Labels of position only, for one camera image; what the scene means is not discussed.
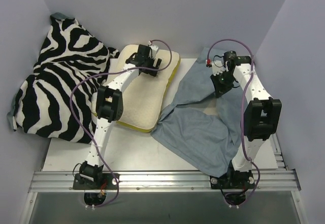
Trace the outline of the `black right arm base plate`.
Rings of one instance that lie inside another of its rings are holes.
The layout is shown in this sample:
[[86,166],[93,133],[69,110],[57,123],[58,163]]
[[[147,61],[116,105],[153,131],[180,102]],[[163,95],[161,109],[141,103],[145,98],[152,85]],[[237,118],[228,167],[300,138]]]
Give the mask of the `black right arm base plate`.
[[212,189],[253,189],[255,187],[254,177],[251,171],[239,172],[228,171],[221,177],[210,176],[210,187]]

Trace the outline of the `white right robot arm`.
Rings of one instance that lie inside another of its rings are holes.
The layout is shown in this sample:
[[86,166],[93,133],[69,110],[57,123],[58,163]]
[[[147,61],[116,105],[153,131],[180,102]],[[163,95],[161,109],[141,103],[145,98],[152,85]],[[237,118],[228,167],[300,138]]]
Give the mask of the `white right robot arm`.
[[215,96],[222,97],[236,88],[235,82],[243,89],[241,103],[241,146],[232,159],[234,170],[225,175],[226,184],[236,188],[243,182],[241,172],[252,169],[254,159],[269,137],[276,133],[282,103],[273,98],[262,85],[251,64],[251,57],[236,56],[226,52],[223,61],[206,61],[206,66],[212,69],[210,76],[215,88]]

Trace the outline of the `cream pillow with yellow edge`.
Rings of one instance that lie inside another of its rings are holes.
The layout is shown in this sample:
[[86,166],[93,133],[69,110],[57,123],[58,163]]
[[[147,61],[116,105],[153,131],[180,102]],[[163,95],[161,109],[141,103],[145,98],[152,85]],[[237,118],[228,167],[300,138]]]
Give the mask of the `cream pillow with yellow edge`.
[[142,133],[151,132],[160,117],[164,97],[175,77],[181,62],[177,52],[159,50],[156,59],[161,59],[165,70],[153,77],[141,73],[123,92],[123,114],[118,123]]

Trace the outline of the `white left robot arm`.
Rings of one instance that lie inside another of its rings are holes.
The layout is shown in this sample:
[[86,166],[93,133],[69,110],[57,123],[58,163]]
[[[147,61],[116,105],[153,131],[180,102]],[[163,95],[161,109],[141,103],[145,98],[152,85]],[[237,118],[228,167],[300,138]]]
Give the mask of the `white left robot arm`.
[[104,183],[104,161],[108,140],[115,123],[123,114],[123,92],[142,72],[156,76],[161,59],[155,59],[158,46],[139,45],[137,52],[126,59],[123,69],[108,85],[98,88],[96,96],[96,129],[86,160],[79,168],[80,179],[91,189],[97,189]]

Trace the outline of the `zebra print cushion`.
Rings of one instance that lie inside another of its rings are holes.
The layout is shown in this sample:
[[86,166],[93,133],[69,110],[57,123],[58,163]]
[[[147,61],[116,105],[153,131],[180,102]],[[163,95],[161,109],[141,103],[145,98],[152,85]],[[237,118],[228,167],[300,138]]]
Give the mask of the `zebra print cushion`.
[[92,99],[119,51],[75,18],[54,13],[50,21],[38,60],[13,97],[7,119],[13,131],[88,144],[88,133],[95,130]]

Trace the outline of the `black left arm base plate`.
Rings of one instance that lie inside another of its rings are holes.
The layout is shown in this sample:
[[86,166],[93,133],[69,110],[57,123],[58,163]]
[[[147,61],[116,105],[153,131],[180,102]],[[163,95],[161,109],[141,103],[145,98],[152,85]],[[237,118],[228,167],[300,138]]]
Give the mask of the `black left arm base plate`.
[[89,177],[75,174],[72,189],[74,190],[117,190],[117,183],[111,173],[103,173],[96,181],[92,181]]

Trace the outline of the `blue-grey fabric pillowcase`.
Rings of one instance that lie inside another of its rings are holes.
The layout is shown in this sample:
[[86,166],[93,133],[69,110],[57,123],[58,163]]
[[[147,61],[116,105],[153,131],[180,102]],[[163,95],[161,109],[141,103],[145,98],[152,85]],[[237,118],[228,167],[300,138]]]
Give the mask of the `blue-grey fabric pillowcase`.
[[233,88],[216,99],[215,115],[203,111],[215,97],[212,70],[206,67],[206,59],[223,54],[223,50],[209,51],[207,47],[201,51],[151,131],[161,145],[214,177],[227,172],[241,145],[241,88]]

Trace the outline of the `aluminium extrusion rail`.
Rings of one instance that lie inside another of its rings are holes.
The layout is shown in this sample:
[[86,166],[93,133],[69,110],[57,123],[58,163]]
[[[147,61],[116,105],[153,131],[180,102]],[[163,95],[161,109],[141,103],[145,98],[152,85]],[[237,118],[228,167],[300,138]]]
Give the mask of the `aluminium extrusion rail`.
[[[257,184],[259,191],[297,191],[300,184],[295,171],[254,171],[250,182]],[[119,172],[119,183],[108,180],[104,187],[80,183],[71,172],[35,172],[29,187],[31,193],[64,192],[191,192],[214,190],[219,180],[199,171],[135,171]]]

